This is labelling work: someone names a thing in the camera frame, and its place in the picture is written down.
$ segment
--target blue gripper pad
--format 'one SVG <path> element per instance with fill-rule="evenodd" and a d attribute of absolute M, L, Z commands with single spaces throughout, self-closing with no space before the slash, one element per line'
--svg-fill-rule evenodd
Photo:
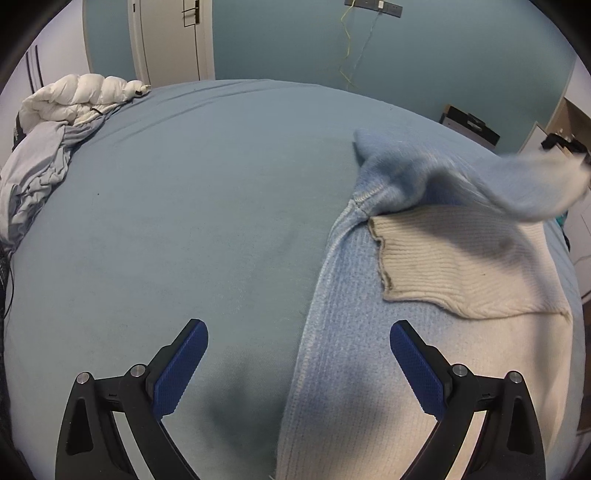
<path fill-rule="evenodd" d="M 390 348 L 423 411 L 441 420 L 446 411 L 443 384 L 401 322 L 390 329 Z"/>
<path fill-rule="evenodd" d="M 154 383 L 152 412 L 157 420 L 174 412 L 195 369 L 207 349 L 208 333 L 205 324 L 199 320 L 174 353 Z"/>

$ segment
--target door frame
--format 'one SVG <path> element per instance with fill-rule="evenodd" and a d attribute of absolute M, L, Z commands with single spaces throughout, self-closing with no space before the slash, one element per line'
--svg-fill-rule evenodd
<path fill-rule="evenodd" d="M 127 1 L 127 16 L 129 21 L 129 37 L 131 39 L 131 53 L 134 58 L 135 74 L 147 85 L 150 84 L 150 71 L 146 62 L 144 37 L 141 21 L 141 0 Z M 199 62 L 200 80 L 215 80 L 215 66 L 213 63 L 213 0 L 200 0 L 201 22 L 198 27 L 201 32 L 197 35 L 204 40 L 203 56 L 197 54 Z"/>

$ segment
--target blue bedsheet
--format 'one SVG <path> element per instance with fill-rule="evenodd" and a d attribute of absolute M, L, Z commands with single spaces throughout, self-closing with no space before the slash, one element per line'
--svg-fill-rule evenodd
<path fill-rule="evenodd" d="M 427 122 L 269 80 L 157 89 L 113 115 L 14 256 L 7 376 L 15 442 L 37 478 L 53 478 L 76 375 L 149 361 L 191 317 L 210 346 L 165 425 L 203 480 L 272 475 L 326 239 L 358 172 L 353 132 Z M 563 240 L 550 243 L 563 284 L 576 285 Z M 584 344 L 575 350 L 581 373 Z"/>

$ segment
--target door handle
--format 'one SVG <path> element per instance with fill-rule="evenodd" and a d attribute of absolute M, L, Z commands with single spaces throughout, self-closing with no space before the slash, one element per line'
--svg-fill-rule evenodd
<path fill-rule="evenodd" d="M 195 14 L 195 22 L 191 23 L 189 25 L 187 25 L 187 22 L 186 22 L 187 12 L 194 12 L 194 14 Z M 201 22 L 201 15 L 200 15 L 200 8 L 199 8 L 199 0 L 195 0 L 194 7 L 187 8 L 186 10 L 183 10 L 183 26 L 184 27 L 192 27 L 194 25 L 199 25 L 200 22 Z"/>

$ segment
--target teal wall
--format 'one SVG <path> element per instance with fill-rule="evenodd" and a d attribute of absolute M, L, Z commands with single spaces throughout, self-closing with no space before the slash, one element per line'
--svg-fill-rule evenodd
<path fill-rule="evenodd" d="M 84 30 L 93 73 L 135 80 L 127 0 L 85 0 Z"/>
<path fill-rule="evenodd" d="M 528 0 L 398 0 L 381 15 L 352 92 L 439 120 L 447 103 L 485 121 L 498 152 L 516 151 L 545 125 L 575 53 Z M 343 0 L 213 0 L 216 78 L 271 78 L 344 89 Z M 376 13 L 348 16 L 350 72 Z"/>

